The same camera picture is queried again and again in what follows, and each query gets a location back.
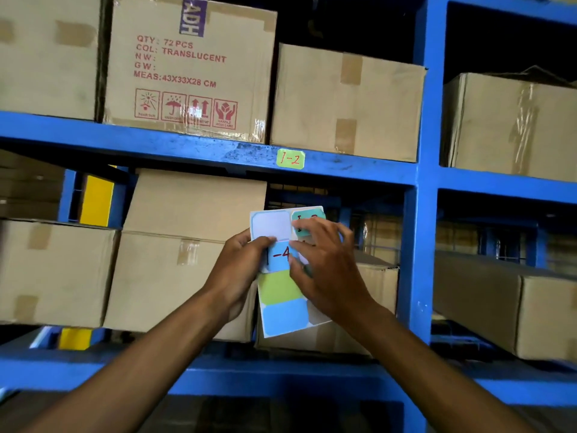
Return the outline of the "cardboard box with clear tape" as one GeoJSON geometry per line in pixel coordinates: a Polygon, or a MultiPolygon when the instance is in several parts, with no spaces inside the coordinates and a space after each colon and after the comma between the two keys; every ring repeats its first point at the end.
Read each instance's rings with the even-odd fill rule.
{"type": "Polygon", "coordinates": [[[467,72],[444,85],[444,167],[577,182],[577,81],[467,72]]]}

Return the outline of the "long cardboard box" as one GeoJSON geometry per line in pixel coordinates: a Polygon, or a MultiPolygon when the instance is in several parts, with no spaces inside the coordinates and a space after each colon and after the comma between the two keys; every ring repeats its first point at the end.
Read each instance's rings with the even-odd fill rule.
{"type": "Polygon", "coordinates": [[[577,363],[577,276],[436,251],[433,309],[524,360],[577,363]]]}

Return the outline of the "green label sticker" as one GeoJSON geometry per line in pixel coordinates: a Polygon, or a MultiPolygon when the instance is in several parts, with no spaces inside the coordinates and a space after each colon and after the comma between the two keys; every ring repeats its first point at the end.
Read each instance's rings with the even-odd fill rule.
{"type": "Polygon", "coordinates": [[[281,168],[303,170],[306,153],[299,150],[279,148],[276,156],[276,165],[281,168]]]}

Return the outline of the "stack of cardboard boxes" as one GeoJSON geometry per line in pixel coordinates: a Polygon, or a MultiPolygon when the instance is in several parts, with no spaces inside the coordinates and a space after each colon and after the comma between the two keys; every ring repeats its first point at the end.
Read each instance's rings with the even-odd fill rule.
{"type": "Polygon", "coordinates": [[[56,221],[65,169],[0,149],[0,219],[56,221]]]}

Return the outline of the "sheet of coloured label stickers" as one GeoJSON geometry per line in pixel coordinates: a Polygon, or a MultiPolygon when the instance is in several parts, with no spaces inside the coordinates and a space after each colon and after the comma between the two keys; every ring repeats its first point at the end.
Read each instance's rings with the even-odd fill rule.
{"type": "Polygon", "coordinates": [[[322,206],[261,210],[250,213],[250,237],[274,237],[275,242],[261,255],[257,277],[261,326],[265,338],[293,333],[326,324],[321,313],[301,292],[290,276],[288,256],[299,260],[308,276],[312,274],[305,256],[291,241],[315,246],[310,232],[296,229],[292,222],[301,218],[325,218],[322,206]]]}

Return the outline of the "person's right forearm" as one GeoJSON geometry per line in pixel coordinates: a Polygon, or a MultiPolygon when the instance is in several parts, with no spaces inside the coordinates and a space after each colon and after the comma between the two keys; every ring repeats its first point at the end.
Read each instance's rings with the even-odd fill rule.
{"type": "Polygon", "coordinates": [[[344,315],[340,325],[379,360],[437,433],[538,433],[386,308],[372,303],[344,315]]]}

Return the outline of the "cardboard box with tape patches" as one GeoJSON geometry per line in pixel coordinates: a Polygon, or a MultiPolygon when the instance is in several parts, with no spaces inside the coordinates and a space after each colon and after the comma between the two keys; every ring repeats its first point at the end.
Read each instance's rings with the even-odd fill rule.
{"type": "Polygon", "coordinates": [[[270,145],[417,162],[426,68],[280,44],[270,145]]]}

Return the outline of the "person's right hand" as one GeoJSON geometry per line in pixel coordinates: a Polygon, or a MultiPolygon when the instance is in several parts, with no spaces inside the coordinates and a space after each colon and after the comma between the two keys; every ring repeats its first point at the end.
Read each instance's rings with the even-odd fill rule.
{"type": "Polygon", "coordinates": [[[377,303],[371,298],[354,259],[354,235],[336,223],[336,241],[291,241],[291,246],[309,262],[316,293],[305,296],[323,314],[348,332],[359,325],[364,312],[377,303]]]}

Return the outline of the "cardboard box with red print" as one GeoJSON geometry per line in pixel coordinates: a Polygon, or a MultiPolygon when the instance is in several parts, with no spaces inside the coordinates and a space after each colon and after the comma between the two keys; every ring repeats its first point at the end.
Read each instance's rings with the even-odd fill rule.
{"type": "Polygon", "coordinates": [[[114,0],[103,123],[265,144],[278,13],[114,0]]]}

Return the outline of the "blue metal shelf rack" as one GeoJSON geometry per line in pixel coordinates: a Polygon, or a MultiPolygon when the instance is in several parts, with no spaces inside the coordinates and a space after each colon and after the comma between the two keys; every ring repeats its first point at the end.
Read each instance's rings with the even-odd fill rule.
{"type": "MultiPolygon", "coordinates": [[[[575,183],[440,166],[445,35],[448,4],[451,2],[577,27],[577,5],[535,0],[424,0],[417,10],[414,41],[414,60],[428,69],[417,162],[309,151],[304,169],[292,170],[292,174],[300,176],[309,174],[392,184],[405,190],[399,317],[426,343],[430,342],[432,320],[439,189],[577,204],[575,183]]],[[[217,167],[233,165],[267,173],[289,170],[276,163],[279,149],[268,145],[258,147],[224,139],[27,114],[0,113],[0,141],[13,141],[17,146],[32,143],[33,146],[68,149],[73,153],[98,153],[111,156],[113,161],[131,158],[217,167]]],[[[320,363],[235,360],[202,355],[187,367],[169,393],[277,397],[288,390],[287,385],[299,385],[318,395],[345,390],[357,400],[403,401],[406,407],[400,430],[425,432],[422,414],[408,402],[393,379],[375,366],[322,366],[320,363]]]]}

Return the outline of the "plain cardboard box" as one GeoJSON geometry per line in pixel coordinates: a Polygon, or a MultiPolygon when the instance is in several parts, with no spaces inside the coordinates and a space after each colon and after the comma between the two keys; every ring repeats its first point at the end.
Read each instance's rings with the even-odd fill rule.
{"type": "Polygon", "coordinates": [[[120,232],[0,220],[0,324],[103,324],[120,232]]]}
{"type": "Polygon", "coordinates": [[[145,333],[206,283],[224,241],[123,232],[103,326],[145,333]]]}
{"type": "Polygon", "coordinates": [[[264,209],[266,191],[264,181],[141,169],[123,229],[225,241],[264,209]]]}
{"type": "Polygon", "coordinates": [[[0,111],[95,118],[102,0],[0,0],[0,111]]]}
{"type": "MultiPolygon", "coordinates": [[[[399,268],[359,250],[355,250],[354,253],[357,268],[372,298],[379,305],[394,313],[399,268]]],[[[261,326],[261,314],[257,325],[255,347],[262,350],[282,349],[319,352],[326,355],[369,356],[365,348],[333,321],[293,333],[265,338],[261,326]]]]}

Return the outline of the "person's left hand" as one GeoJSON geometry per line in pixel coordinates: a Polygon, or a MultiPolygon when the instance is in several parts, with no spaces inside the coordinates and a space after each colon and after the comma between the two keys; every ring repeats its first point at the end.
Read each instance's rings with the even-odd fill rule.
{"type": "Polygon", "coordinates": [[[243,250],[242,245],[249,240],[253,239],[251,239],[250,230],[247,229],[224,243],[202,288],[202,291],[206,292],[211,299],[215,310],[227,323],[241,314],[265,252],[251,253],[243,250]]]}

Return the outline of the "person's left forearm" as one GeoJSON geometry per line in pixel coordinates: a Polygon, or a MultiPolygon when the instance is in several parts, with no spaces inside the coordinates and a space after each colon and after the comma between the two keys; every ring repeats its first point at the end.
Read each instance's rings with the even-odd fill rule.
{"type": "Polygon", "coordinates": [[[203,287],[20,433],[134,433],[201,349],[240,313],[247,290],[203,287]]]}

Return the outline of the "yellow rack post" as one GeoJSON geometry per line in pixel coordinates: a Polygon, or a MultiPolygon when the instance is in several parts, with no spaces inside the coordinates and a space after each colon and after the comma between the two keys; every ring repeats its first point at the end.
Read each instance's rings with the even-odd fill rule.
{"type": "Polygon", "coordinates": [[[58,341],[59,350],[86,350],[90,348],[92,340],[92,329],[90,328],[69,328],[61,329],[58,341]]]}
{"type": "Polygon", "coordinates": [[[79,222],[108,227],[115,184],[92,175],[85,179],[79,222]]]}

